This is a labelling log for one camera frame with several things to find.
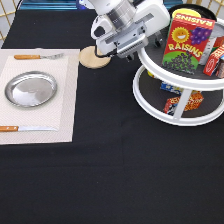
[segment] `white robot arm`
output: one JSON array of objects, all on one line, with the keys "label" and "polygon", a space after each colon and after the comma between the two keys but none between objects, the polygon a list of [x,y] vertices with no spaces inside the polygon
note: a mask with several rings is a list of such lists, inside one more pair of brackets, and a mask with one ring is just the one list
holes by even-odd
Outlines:
[{"label": "white robot arm", "polygon": [[148,45],[148,37],[170,23],[163,0],[89,0],[98,17],[91,36],[104,56],[131,59],[133,53]]}]

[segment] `snack box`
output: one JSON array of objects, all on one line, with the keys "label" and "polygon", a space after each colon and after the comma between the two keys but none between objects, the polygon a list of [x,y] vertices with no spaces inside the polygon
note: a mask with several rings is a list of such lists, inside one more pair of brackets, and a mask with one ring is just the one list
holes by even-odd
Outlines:
[{"label": "snack box", "polygon": [[224,78],[224,56],[222,56],[219,60],[219,65],[215,75],[221,79]]},{"label": "snack box", "polygon": [[212,52],[215,51],[217,48],[221,47],[224,44],[224,36],[223,37],[217,37],[216,41],[213,45]]},{"label": "snack box", "polygon": [[[161,83],[160,89],[163,89],[172,93],[176,93],[178,95],[181,95],[184,90],[183,88],[172,86],[166,82]],[[192,94],[195,94],[195,93],[200,93],[200,91],[193,90]]]},{"label": "snack box", "polygon": [[215,73],[220,58],[224,55],[224,44],[216,49],[208,58],[203,70],[204,74],[211,76]]},{"label": "snack box", "polygon": [[194,74],[215,21],[177,13],[170,25],[162,65]]},{"label": "snack box", "polygon": [[154,76],[150,71],[147,71],[147,72],[148,72],[148,75],[149,75],[149,76],[151,76],[151,77],[154,78],[154,79],[157,79],[156,76]]},{"label": "snack box", "polygon": [[[179,100],[180,96],[168,99],[163,109],[164,112],[169,115],[174,115]],[[201,93],[192,94],[184,111],[197,109],[201,105],[203,100],[204,98]]]}]

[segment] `round wooden board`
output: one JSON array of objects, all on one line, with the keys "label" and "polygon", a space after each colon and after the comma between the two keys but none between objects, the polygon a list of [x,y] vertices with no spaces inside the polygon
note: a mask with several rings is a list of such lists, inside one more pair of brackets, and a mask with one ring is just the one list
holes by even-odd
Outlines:
[{"label": "round wooden board", "polygon": [[92,69],[97,69],[97,68],[102,68],[106,66],[111,58],[98,58],[96,57],[95,53],[95,47],[90,46],[87,48],[84,48],[80,53],[79,53],[79,61],[80,63],[87,67],[87,68],[92,68]]}]

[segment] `knife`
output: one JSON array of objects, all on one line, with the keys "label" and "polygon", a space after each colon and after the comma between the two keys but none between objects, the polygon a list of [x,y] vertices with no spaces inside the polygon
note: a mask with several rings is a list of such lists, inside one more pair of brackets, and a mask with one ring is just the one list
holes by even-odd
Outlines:
[{"label": "knife", "polygon": [[56,54],[56,55],[52,55],[52,56],[40,56],[40,55],[14,55],[14,58],[17,60],[25,60],[25,59],[58,59],[63,57],[64,54]]},{"label": "knife", "polygon": [[0,132],[16,131],[57,131],[57,129],[44,126],[0,126]]}]

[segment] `metal plate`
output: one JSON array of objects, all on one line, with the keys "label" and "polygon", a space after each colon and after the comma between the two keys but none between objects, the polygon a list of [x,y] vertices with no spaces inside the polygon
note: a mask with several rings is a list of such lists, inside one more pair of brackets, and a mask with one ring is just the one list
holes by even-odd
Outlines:
[{"label": "metal plate", "polygon": [[16,106],[34,107],[47,102],[56,91],[57,83],[53,76],[32,71],[13,78],[5,87],[5,96]]}]

